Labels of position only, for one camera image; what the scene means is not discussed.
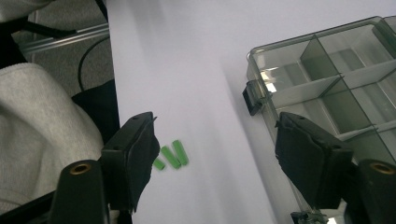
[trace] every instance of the white table surface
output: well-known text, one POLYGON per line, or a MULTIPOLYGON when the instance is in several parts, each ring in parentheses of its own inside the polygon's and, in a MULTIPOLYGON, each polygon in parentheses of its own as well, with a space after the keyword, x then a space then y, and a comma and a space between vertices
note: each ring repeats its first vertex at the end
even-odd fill
POLYGON ((180 139, 191 160, 153 169, 134 223, 291 223, 296 199, 242 97, 247 53, 392 16, 396 2, 112 0, 107 9, 121 124, 153 111, 160 144, 180 139))

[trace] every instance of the gray carpet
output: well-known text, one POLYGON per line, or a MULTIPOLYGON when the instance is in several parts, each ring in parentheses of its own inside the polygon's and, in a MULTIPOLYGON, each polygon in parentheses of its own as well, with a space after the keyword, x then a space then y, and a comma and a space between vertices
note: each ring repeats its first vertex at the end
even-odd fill
MULTIPOLYGON (((62 30, 80 30, 106 23, 94 0, 58 0, 32 15, 29 21, 62 30)), ((14 35, 17 43, 29 43, 46 38, 29 32, 14 35)), ((56 49, 25 55, 32 63, 43 66, 58 80, 70 96, 81 91, 78 86, 78 63, 84 52, 99 39, 96 37, 56 49)), ((109 39, 96 46, 87 55, 82 66, 82 83, 87 90, 114 78, 109 39)))

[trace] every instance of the clear plastic organizer box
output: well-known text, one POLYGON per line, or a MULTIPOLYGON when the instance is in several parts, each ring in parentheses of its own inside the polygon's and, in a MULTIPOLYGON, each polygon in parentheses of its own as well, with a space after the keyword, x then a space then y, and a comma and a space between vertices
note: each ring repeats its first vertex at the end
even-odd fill
POLYGON ((348 142, 357 162, 396 164, 395 23, 374 17, 252 49, 250 114, 262 113, 274 142, 285 111, 348 142))

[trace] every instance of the black cable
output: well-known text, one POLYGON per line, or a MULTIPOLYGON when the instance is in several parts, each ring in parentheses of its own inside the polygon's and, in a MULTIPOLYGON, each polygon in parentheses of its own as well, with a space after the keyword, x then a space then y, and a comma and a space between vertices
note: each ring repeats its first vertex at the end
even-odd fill
POLYGON ((103 0, 95 0, 96 5, 99 6, 100 11, 102 12, 103 16, 105 17, 106 21, 108 22, 107 16, 107 8, 103 0))
POLYGON ((81 80, 81 70, 82 70, 82 64, 84 63, 85 58, 87 57, 87 55, 91 52, 91 50, 93 48, 95 48, 98 44, 102 43, 103 41, 109 39, 110 36, 107 36, 103 39, 98 40, 96 43, 94 43, 92 46, 90 46, 87 51, 85 51, 84 55, 82 55, 82 58, 79 60, 79 64, 78 64, 78 85, 79 88, 81 89, 81 91, 84 91, 84 87, 82 85, 82 80, 81 80))

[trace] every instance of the screw hole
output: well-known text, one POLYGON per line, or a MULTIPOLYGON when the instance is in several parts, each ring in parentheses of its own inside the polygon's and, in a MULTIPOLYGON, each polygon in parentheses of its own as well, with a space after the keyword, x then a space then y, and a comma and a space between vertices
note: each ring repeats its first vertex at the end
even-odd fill
POLYGON ((91 166, 88 163, 82 163, 75 165, 71 170, 71 175, 81 175, 91 170, 91 166))
POLYGON ((384 175, 393 175, 395 173, 395 171, 392 168, 388 167, 386 164, 383 163, 374 162, 371 163, 370 166, 379 173, 384 175))

